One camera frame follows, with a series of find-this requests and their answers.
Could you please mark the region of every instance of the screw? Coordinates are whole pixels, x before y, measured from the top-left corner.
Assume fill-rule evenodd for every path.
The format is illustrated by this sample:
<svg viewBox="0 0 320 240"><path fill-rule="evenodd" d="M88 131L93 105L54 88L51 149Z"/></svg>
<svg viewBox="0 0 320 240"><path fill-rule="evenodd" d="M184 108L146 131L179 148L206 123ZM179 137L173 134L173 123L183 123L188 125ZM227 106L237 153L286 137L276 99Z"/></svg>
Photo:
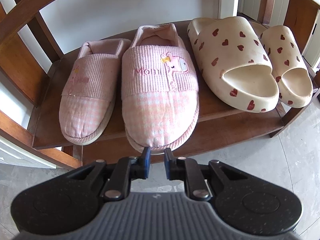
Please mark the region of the screw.
<svg viewBox="0 0 320 240"><path fill-rule="evenodd" d="M118 190L108 190L104 194L108 198L119 198L121 196L121 192Z"/></svg>
<svg viewBox="0 0 320 240"><path fill-rule="evenodd" d="M207 198L209 197L209 192L205 189L197 189L193 191L193 195L197 198Z"/></svg>

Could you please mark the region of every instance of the pair of slippers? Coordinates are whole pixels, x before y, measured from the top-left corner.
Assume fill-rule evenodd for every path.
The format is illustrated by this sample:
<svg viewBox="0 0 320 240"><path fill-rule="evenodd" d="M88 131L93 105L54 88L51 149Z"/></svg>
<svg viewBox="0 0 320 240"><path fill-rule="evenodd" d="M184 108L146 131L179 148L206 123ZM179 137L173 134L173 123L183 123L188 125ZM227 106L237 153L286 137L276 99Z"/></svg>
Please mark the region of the pair of slippers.
<svg viewBox="0 0 320 240"><path fill-rule="evenodd" d="M267 112L278 99L304 107L312 82L291 30L269 29L243 17L196 18L188 36L199 69L222 101L248 112Z"/></svg>
<svg viewBox="0 0 320 240"><path fill-rule="evenodd" d="M63 136L87 145L102 134L114 108L121 65L122 115L130 144L140 152L150 146L153 153L181 146L198 119L198 82L174 24L141 26L132 43L112 39L82 45L62 92Z"/></svg>

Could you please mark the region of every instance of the shelf board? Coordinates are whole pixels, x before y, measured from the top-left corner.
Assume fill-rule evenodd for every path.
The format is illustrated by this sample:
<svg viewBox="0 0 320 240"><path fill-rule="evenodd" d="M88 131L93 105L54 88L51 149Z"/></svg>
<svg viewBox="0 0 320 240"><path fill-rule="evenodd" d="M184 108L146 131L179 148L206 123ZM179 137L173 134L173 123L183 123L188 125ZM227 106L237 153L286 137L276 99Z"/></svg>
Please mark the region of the shelf board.
<svg viewBox="0 0 320 240"><path fill-rule="evenodd" d="M192 156L217 150L232 144L240 143L254 137L262 136L283 127L277 109L267 113L248 113L220 117L196 125L191 137L173 155ZM96 141L83 147L83 165L98 159L107 163L116 163L126 156L140 156L129 144L126 137L105 141ZM153 163L162 162L163 155L152 156Z"/></svg>
<svg viewBox="0 0 320 240"><path fill-rule="evenodd" d="M226 117L229 115L244 113L241 110L235 109L220 99L218 99L205 83L202 75L197 67L194 54L192 52L191 43L187 36L187 28L190 21L175 22L179 36L184 41L186 49L188 50L191 59L194 63L198 83L199 83L199 119L198 122ZM114 35L109 38L126 38L133 40L136 30L126 33ZM60 130L59 124L59 107L61 101L61 93L67 79L72 70L74 61L79 53L79 49L73 50L60 60L59 65L52 77L47 95L44 102L37 109L38 114L32 115L30 123L35 126L35 137L33 147L35 149L52 148L58 146L72 145L67 141ZM124 121L122 119L122 102L121 102L121 79L118 80L116 103L110 121L98 138L98 141L109 140L115 138L125 137Z"/></svg>

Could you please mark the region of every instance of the pink fabric slipper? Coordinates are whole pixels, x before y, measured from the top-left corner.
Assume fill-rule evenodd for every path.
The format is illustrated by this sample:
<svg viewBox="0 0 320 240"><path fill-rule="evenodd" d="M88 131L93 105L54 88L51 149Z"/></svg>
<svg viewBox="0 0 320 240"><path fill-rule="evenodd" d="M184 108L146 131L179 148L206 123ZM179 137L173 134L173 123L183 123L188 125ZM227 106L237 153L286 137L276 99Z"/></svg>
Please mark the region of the pink fabric slipper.
<svg viewBox="0 0 320 240"><path fill-rule="evenodd" d="M131 41L85 42L62 91L59 121L73 144L94 142L106 128L116 99L121 57Z"/></svg>
<svg viewBox="0 0 320 240"><path fill-rule="evenodd" d="M174 24L141 26L122 60L122 115L130 144L181 146L199 114L196 71Z"/></svg>

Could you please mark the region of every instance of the gray gripper base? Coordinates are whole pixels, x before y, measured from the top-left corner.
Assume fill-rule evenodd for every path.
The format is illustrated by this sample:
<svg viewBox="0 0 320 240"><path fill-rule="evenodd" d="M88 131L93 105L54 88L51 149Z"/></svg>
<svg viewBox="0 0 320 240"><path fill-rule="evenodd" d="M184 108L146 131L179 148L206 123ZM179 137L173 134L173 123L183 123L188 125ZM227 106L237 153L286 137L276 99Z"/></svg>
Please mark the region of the gray gripper base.
<svg viewBox="0 0 320 240"><path fill-rule="evenodd" d="M21 232L14 240L299 240L292 232L253 236L224 223L207 202L189 199L184 192L137 193L104 204L87 225L57 236Z"/></svg>

